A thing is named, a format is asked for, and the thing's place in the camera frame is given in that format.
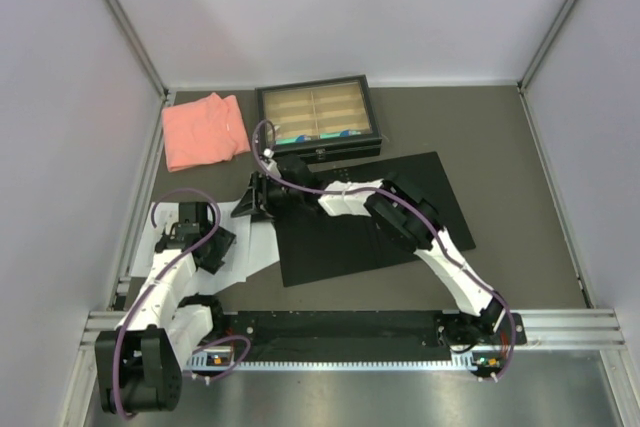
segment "gray floor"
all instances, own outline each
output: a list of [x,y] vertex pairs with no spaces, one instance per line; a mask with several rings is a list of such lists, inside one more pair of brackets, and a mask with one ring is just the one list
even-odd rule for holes
[[[85,427],[125,424],[95,397]],[[497,385],[466,372],[238,372],[210,387],[187,380],[175,412],[127,425],[622,427],[597,352],[522,352]]]
[[[254,92],[233,93],[247,128],[253,129]],[[371,93],[384,135],[380,158],[440,154],[477,244],[465,255],[480,276],[515,308],[584,307],[516,88],[387,88]],[[176,103],[206,94],[181,92]],[[178,187],[196,187],[219,201],[235,200],[253,170],[251,155],[243,154],[231,162],[170,174],[163,157],[153,198]],[[455,307],[421,262],[286,289],[276,264],[227,289],[221,299],[227,310]]]

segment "black mat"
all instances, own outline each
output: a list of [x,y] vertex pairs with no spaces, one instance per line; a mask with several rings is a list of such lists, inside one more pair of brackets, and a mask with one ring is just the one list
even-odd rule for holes
[[[467,222],[436,152],[320,172],[326,180],[366,182],[389,172],[405,174],[436,207],[459,250],[475,248]],[[275,223],[285,287],[306,284],[416,259],[391,244],[365,217],[319,217],[305,210]]]

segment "folded towel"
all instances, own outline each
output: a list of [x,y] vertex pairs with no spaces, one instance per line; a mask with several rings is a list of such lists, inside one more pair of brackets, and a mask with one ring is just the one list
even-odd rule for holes
[[204,99],[162,111],[169,172],[231,160],[249,151],[249,139],[235,95]]

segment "gray tabletop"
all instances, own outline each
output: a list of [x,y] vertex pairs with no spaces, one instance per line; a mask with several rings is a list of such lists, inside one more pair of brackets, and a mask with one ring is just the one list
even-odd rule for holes
[[[253,91],[235,94],[249,133],[258,121]],[[176,104],[209,92],[179,92]],[[329,169],[437,151],[477,248],[470,265],[515,308],[581,308],[584,301],[515,87],[371,90],[383,134],[378,158],[321,164]],[[169,173],[160,161],[153,198],[195,187],[238,199],[255,170],[251,154]],[[176,200],[193,199],[176,196]],[[284,288],[275,264],[220,294],[226,310],[444,309],[455,304],[422,262]]]

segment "gray wall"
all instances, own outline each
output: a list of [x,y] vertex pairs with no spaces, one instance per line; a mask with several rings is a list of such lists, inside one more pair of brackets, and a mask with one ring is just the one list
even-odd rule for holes
[[515,81],[563,0],[121,0],[173,87]]
[[0,425],[51,426],[158,99],[102,0],[1,0]]
[[640,366],[640,10],[582,0],[530,91],[596,299]]

